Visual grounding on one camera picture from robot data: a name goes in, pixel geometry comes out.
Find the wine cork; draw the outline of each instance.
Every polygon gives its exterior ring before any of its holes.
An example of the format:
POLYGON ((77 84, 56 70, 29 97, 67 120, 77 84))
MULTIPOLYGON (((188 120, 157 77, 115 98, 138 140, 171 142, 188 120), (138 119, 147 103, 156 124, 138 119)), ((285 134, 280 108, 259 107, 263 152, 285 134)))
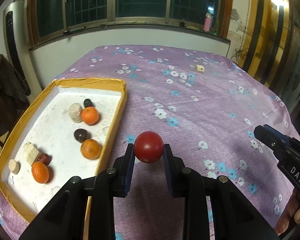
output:
POLYGON ((82 122, 81 111, 82 111, 82 107, 80 106, 79 103, 74 103, 69 107, 69 115, 72 121, 76 123, 82 122))
POLYGON ((25 143, 23 146, 23 151, 23 156, 30 166, 37 161, 39 157, 39 151, 32 143, 25 143))
POLYGON ((8 162, 8 168, 13 174, 17 175, 20 171, 20 164, 16 160, 11 159, 8 162))

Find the table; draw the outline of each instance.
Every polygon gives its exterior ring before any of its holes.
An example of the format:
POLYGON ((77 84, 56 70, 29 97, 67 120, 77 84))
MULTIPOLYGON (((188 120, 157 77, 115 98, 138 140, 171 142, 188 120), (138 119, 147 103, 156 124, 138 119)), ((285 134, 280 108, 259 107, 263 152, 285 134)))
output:
MULTIPOLYGON (((128 101, 111 166, 143 131, 203 176, 228 176, 274 227, 292 192, 272 151, 253 130, 269 124, 299 138, 284 103, 229 59, 162 46, 114 45, 88 52, 56 79, 112 77, 127 82, 128 101), (204 72, 195 65, 204 66, 204 72)), ((183 200, 168 193, 162 160, 136 161, 131 190, 114 200, 117 239, 180 239, 183 200)), ((212 231, 212 212, 208 213, 212 231)), ((18 239, 27 223, 0 193, 0 223, 18 239)))

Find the orange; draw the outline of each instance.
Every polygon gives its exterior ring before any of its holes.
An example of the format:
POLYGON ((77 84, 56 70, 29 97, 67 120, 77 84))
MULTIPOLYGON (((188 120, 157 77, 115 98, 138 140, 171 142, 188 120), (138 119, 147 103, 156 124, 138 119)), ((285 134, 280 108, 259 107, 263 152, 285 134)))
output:
POLYGON ((81 119, 86 124, 94 124, 99 120, 99 113, 93 106, 88 106, 81 111, 81 119))
POLYGON ((87 139, 82 143, 80 150, 83 157, 94 160, 100 156, 101 146, 94 139, 87 139))
POLYGON ((41 162, 32 164, 31 172, 34 180, 38 183, 47 183, 50 177, 47 166, 41 162))

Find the window frame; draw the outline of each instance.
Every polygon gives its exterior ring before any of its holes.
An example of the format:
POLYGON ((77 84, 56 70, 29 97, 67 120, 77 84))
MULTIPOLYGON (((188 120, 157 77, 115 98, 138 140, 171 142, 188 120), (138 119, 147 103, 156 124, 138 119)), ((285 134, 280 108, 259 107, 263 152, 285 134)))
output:
MULTIPOLYGON (((29 47, 33 48, 46 41, 50 41, 62 36, 67 36, 71 31, 82 31, 84 29, 93 29, 104 26, 111 26, 113 24, 147 24, 149 22, 163 25, 163 26, 179 26, 182 20, 170 18, 171 0, 166 0, 165 17, 116 17, 116 0, 106 0, 106 19, 95 20, 85 23, 80 23, 67 27, 66 21, 66 0, 62 0, 62 19, 63 29, 50 33, 44 37, 39 36, 38 22, 37 22, 37 3, 36 0, 27 0, 27 25, 29 34, 29 47)), ((232 0, 219 0, 218 10, 216 14, 215 29, 218 29, 219 36, 226 38, 232 10, 232 0)), ((191 30, 192 27, 203 29, 203 24, 193 22, 184 22, 187 26, 186 30, 191 30)))

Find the pink water bottle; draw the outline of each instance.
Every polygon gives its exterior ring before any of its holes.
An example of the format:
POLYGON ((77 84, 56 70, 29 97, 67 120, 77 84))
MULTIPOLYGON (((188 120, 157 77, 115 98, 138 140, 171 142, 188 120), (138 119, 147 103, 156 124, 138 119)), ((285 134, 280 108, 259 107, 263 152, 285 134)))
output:
POLYGON ((212 14, 211 13, 207 13, 206 14, 206 19, 204 21, 204 27, 203 27, 203 29, 206 32, 210 31, 211 24, 212 24, 212 14))

